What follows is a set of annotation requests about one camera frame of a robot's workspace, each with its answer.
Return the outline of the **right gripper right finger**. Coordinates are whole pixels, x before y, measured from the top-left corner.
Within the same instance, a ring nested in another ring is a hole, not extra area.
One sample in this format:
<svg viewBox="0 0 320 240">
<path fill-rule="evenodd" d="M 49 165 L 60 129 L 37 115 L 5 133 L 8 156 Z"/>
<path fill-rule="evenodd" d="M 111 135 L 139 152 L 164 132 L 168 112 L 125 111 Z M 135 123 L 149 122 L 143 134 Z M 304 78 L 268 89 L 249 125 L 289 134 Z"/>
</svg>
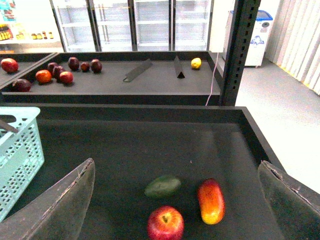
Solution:
<svg viewBox="0 0 320 240">
<path fill-rule="evenodd" d="M 320 194 L 265 160 L 258 167 L 258 178 L 283 238 L 318 240 Z"/>
</svg>

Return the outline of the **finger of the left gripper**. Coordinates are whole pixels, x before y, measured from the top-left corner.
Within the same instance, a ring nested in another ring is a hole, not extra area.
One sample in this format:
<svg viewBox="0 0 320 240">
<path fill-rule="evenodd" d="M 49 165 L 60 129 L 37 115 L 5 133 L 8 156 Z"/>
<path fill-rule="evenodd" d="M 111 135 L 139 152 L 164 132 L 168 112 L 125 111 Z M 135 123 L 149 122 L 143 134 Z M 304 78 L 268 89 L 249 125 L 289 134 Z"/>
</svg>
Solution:
<svg viewBox="0 0 320 240">
<path fill-rule="evenodd" d="M 7 132 L 12 132 L 12 133 L 17 134 L 19 132 L 19 130 L 11 125 L 13 123 L 14 123 L 14 121 L 6 122 L 1 119 L 0 120 L 0 128 L 7 131 Z"/>
</svg>

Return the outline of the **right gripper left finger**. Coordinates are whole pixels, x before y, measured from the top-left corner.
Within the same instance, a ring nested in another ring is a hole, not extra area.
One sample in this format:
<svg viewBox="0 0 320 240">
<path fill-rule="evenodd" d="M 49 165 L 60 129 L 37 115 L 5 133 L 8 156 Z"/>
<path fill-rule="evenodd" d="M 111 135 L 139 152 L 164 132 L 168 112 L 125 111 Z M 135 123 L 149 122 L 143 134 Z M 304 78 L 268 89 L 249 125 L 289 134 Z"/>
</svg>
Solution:
<svg viewBox="0 0 320 240">
<path fill-rule="evenodd" d="M 76 240 L 93 195 L 89 158 L 0 224 L 2 240 Z"/>
</svg>

